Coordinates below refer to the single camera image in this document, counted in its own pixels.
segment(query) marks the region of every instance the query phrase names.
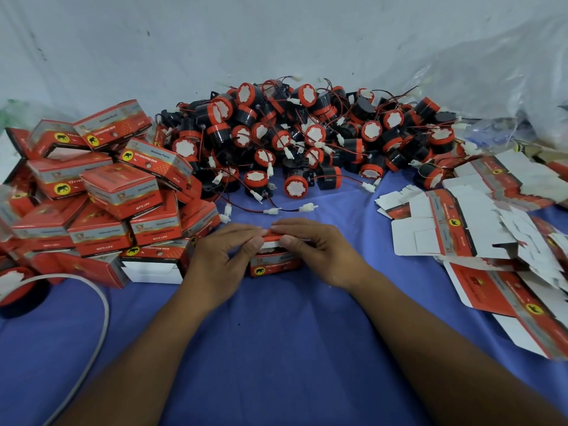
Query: transparent plastic wrap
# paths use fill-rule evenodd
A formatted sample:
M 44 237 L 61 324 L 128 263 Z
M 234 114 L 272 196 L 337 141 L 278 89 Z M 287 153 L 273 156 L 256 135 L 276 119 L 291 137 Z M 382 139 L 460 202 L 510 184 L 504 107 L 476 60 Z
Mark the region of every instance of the transparent plastic wrap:
M 462 43 L 415 64 L 394 65 L 373 85 L 408 71 L 391 87 L 428 96 L 464 117 L 527 119 L 539 141 L 568 150 L 568 16 L 529 21 L 501 35 Z

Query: hand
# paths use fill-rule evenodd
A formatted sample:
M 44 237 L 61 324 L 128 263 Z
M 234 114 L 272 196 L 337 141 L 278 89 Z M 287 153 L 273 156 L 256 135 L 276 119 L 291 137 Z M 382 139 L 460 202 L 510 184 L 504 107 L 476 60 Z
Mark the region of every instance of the hand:
M 255 225 L 228 224 L 200 239 L 189 264 L 188 273 L 177 294 L 188 308 L 208 314 L 229 299 L 243 279 L 251 258 L 258 252 L 267 230 Z M 240 246 L 229 260 L 227 253 Z
M 280 238 L 280 245 L 302 258 L 330 286 L 351 292 L 359 282 L 376 272 L 334 225 L 290 218 L 275 222 L 270 230 L 284 235 Z M 315 248 L 302 239 L 312 241 Z

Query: wall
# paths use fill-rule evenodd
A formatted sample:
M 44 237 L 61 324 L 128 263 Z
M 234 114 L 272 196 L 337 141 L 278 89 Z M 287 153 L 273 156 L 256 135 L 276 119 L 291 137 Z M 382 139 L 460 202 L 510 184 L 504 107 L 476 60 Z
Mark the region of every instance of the wall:
M 138 98 L 154 114 L 226 84 L 283 75 L 352 89 L 396 59 L 567 7 L 568 0 L 0 0 L 0 106 L 17 98 L 80 116 Z

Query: finger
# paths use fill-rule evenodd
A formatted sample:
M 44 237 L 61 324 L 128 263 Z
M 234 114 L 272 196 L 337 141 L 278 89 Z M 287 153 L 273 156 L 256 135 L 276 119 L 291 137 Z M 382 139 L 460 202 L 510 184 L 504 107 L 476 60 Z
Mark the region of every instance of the finger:
M 251 258 L 259 252 L 263 244 L 264 239 L 260 236 L 255 236 L 248 240 L 241 246 L 227 266 L 229 266 L 231 271 L 242 274 L 249 264 L 249 261 L 251 261 Z
M 272 225 L 316 225 L 321 224 L 321 222 L 309 220 L 308 218 L 283 218 L 276 222 L 273 222 Z
M 236 232 L 237 230 L 252 230 L 261 229 L 262 227 L 252 224 L 240 224 L 238 222 L 231 222 L 221 229 L 217 230 L 213 235 L 221 235 L 223 233 Z
M 274 225 L 270 230 L 279 235 L 290 235 L 300 239 L 308 239 L 316 242 L 322 235 L 323 224 L 309 225 L 309 224 L 285 224 Z
M 231 248 L 241 246 L 253 237 L 264 236 L 267 232 L 266 229 L 238 230 L 217 236 L 215 243 L 219 250 L 228 253 Z
M 286 248 L 295 256 L 300 257 L 309 267 L 317 267 L 324 258 L 322 251 L 309 246 L 303 240 L 294 236 L 282 236 L 280 238 L 280 246 Z

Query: blue fabric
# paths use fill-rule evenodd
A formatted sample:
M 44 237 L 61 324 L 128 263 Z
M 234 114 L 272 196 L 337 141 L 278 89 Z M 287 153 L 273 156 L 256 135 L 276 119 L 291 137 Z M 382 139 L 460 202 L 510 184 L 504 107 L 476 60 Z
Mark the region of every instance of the blue fabric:
M 285 208 L 318 204 L 305 216 L 336 224 L 405 293 L 568 415 L 568 363 L 517 348 L 490 315 L 460 302 L 432 258 L 394 255 L 390 221 L 377 213 L 373 200 L 404 187 L 410 176 L 389 173 L 374 195 L 344 179 L 339 190 L 315 187 L 301 201 L 286 199 L 282 180 L 276 179 L 274 201 Z M 254 209 L 264 206 L 242 191 L 232 200 Z M 538 214 L 568 232 L 564 211 L 548 208 Z M 233 208 L 234 222 L 268 227 L 276 218 Z M 143 331 L 175 288 L 130 284 L 106 290 L 110 330 L 90 378 Z M 89 287 L 68 280 L 32 313 L 0 322 L 0 424 L 41 424 L 53 412 L 96 345 L 102 312 Z M 245 277 L 235 296 L 206 319 L 182 360 L 162 423 L 409 426 L 430 421 L 359 306 L 304 268 Z

